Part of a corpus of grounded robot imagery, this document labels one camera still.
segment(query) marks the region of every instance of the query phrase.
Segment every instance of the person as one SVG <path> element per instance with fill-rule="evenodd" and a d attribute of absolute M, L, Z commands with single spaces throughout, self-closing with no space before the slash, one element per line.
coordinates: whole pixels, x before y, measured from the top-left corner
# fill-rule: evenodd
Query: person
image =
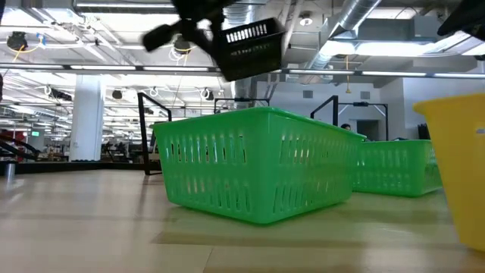
<path fill-rule="evenodd" d="M 342 124 L 340 128 L 345 129 L 345 130 L 352 130 L 352 127 L 350 127 L 350 124 Z"/>

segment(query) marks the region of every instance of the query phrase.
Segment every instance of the green basket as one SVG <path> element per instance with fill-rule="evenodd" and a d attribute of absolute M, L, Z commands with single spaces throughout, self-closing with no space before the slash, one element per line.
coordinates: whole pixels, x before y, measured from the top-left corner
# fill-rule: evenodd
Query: green basket
<path fill-rule="evenodd" d="M 153 128 L 171 202 L 260 224 L 348 199 L 363 140 L 266 107 Z"/>
<path fill-rule="evenodd" d="M 442 187 L 431 141 L 362 143 L 353 190 L 416 197 Z"/>

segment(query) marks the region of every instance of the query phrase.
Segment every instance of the wooden floor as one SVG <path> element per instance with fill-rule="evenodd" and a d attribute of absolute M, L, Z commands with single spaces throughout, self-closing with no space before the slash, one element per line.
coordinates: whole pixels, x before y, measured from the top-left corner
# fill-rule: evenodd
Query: wooden floor
<path fill-rule="evenodd" d="M 78 171 L 0 182 L 0 272 L 485 272 L 442 193 L 354 194 L 259 227 L 171 205 L 160 176 Z"/>

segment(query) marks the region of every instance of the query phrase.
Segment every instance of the black basket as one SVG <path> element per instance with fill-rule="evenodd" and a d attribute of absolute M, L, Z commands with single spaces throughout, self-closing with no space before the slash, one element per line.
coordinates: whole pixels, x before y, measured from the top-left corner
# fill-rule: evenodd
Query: black basket
<path fill-rule="evenodd" d="M 281 68 L 284 27 L 275 18 L 221 31 L 219 68 L 226 80 L 238 80 Z"/>

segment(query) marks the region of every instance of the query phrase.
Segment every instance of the plastic basket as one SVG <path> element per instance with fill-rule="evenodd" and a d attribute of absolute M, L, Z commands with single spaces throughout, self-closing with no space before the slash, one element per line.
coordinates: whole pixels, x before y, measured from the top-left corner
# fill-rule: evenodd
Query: plastic basket
<path fill-rule="evenodd" d="M 353 190 L 416 197 L 442 187 L 431 141 L 362 143 Z"/>
<path fill-rule="evenodd" d="M 485 251 L 485 93 L 415 105 L 426 116 L 460 241 Z"/>
<path fill-rule="evenodd" d="M 238 80 L 281 68 L 284 27 L 274 19 L 260 20 L 221 32 L 218 64 L 226 80 Z"/>
<path fill-rule="evenodd" d="M 260 224 L 348 199 L 364 138 L 266 107 L 153 128 L 171 202 Z"/>

